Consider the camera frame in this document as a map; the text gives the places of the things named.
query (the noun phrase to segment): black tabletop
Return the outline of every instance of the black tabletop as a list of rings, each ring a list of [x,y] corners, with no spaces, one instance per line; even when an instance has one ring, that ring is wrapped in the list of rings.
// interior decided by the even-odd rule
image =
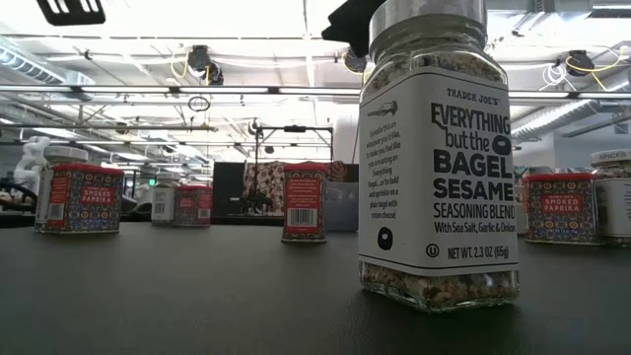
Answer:
[[[1,354],[628,354],[631,250],[520,243],[513,306],[425,315],[358,281],[357,236],[0,232]]]

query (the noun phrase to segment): ceiling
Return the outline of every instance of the ceiling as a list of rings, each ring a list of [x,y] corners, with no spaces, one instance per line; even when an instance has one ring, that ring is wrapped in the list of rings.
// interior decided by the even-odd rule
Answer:
[[[347,44],[324,41],[320,33],[329,26],[327,16],[342,0],[103,0],[107,21],[91,27],[56,28],[49,25],[36,1],[0,0],[3,16],[0,36],[31,53],[48,65],[81,72],[96,85],[199,85],[190,75],[179,78],[182,61],[193,45],[207,45],[219,63],[227,86],[300,86],[360,88],[362,76],[349,72],[338,60]],[[566,77],[556,85],[546,84],[549,66],[557,57],[565,59],[570,50],[585,50],[596,68],[619,61],[600,79],[627,70],[631,48],[627,49],[631,20],[579,18],[554,21],[514,33],[524,14],[492,13],[489,20],[489,45],[486,50],[507,70],[511,90],[572,91],[592,87],[592,76]],[[88,60],[84,55],[88,51]],[[0,71],[2,83],[32,84],[26,77]],[[170,131],[169,139],[199,142],[252,142],[247,124],[254,117],[266,125],[334,126],[340,117],[356,125],[357,105],[352,102],[321,101],[317,98],[254,96],[207,96],[212,106],[195,113],[186,106],[177,112],[173,106],[107,106],[91,123],[128,121],[131,124],[181,126],[185,120],[198,125],[206,121],[218,132]],[[29,97],[46,105],[48,97]],[[145,96],[164,100],[161,96]],[[48,106],[65,115],[77,117],[78,107],[49,102]],[[90,115],[102,106],[84,106]],[[512,106],[512,120],[538,110],[540,106]],[[142,140],[133,131],[126,135],[108,133],[117,140]],[[354,136],[336,137],[353,140]],[[329,157],[330,136],[274,133],[268,142],[318,143],[322,147],[288,147],[265,159],[295,158],[325,160]],[[197,148],[211,159],[243,160],[251,148]]]

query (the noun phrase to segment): seasoning blend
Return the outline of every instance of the seasoning blend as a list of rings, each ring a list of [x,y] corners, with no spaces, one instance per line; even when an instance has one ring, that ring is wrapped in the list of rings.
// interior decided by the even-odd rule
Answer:
[[[88,152],[82,149],[50,146],[43,151],[46,165],[39,175],[39,191],[37,193],[37,209],[35,213],[35,231],[44,232],[48,220],[48,197],[50,196],[50,183],[54,176],[54,167],[67,163],[86,163]]]
[[[631,150],[590,156],[596,187],[598,231],[606,245],[631,245]]]
[[[209,186],[186,185],[175,189],[174,226],[210,227],[213,189]]]
[[[519,293],[506,73],[483,0],[387,0],[360,104],[360,279],[417,309]]]
[[[123,171],[85,164],[53,170],[47,233],[118,233]]]
[[[326,165],[290,164],[285,171],[282,242],[326,243],[323,223]]]
[[[592,178],[589,173],[528,176],[526,240],[599,245]]]
[[[170,226],[175,217],[175,190],[179,187],[178,173],[157,173],[154,186],[151,224],[154,226]]]

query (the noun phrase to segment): smoked paprika tin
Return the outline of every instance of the smoked paprika tin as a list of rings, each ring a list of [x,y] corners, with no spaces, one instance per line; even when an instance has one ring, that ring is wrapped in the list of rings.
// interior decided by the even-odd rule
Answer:
[[[526,240],[599,245],[593,178],[592,174],[528,176]]]
[[[213,189],[186,185],[175,189],[174,226],[210,227]]]
[[[46,233],[118,233],[123,171],[85,164],[52,169]]]
[[[285,166],[285,225],[282,242],[326,243],[323,205],[326,165]]]

